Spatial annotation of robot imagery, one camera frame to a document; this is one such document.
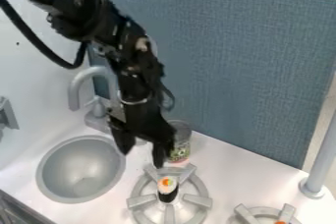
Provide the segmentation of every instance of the faucet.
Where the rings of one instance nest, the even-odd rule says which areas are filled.
[[[68,88],[68,103],[69,109],[72,111],[77,111],[80,109],[80,88],[84,81],[91,79],[93,77],[103,77],[108,82],[110,97],[113,94],[113,84],[111,81],[111,77],[109,71],[105,67],[94,66],[88,69],[80,71],[70,82]],[[102,118],[106,114],[105,106],[102,104],[101,99],[99,97],[93,98],[90,102],[93,103],[92,114],[96,118]]]

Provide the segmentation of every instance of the metal bracket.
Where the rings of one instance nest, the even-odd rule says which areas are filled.
[[[19,129],[18,121],[14,115],[10,101],[0,96],[0,130],[4,126],[10,129]]]

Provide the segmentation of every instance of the stove burner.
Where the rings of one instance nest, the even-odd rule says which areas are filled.
[[[285,204],[282,210],[271,207],[246,208],[243,204],[235,208],[235,215],[230,217],[227,224],[301,224],[295,217],[296,208]]]
[[[164,224],[176,223],[177,204],[174,204],[174,199],[171,203],[162,203],[156,194],[142,195],[142,190],[152,181],[157,182],[163,177],[178,177],[179,188],[181,188],[187,181],[192,183],[197,195],[183,194],[180,203],[190,203],[196,207],[196,214],[190,219],[188,224],[201,224],[206,218],[207,210],[212,207],[212,199],[208,195],[207,188],[202,180],[195,174],[196,167],[192,164],[187,165],[186,168],[166,167],[156,170],[152,165],[146,166],[143,171],[144,175],[140,177],[136,183],[131,197],[127,199],[128,208],[132,211],[133,216],[139,224],[155,224],[146,215],[145,211],[151,205],[157,203],[157,210],[164,207]]]

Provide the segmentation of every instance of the black cable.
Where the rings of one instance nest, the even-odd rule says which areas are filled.
[[[82,65],[87,46],[86,42],[81,43],[74,64],[68,63],[55,54],[37,37],[37,35],[30,29],[30,27],[28,27],[28,25],[23,21],[20,15],[15,11],[15,9],[7,0],[0,0],[0,6],[8,18],[12,21],[12,23],[17,27],[17,29],[49,60],[68,70],[76,69]]]

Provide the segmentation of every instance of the sushi roll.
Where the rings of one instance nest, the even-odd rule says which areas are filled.
[[[158,197],[162,202],[170,203],[173,201],[179,190],[178,178],[165,176],[157,183]]]

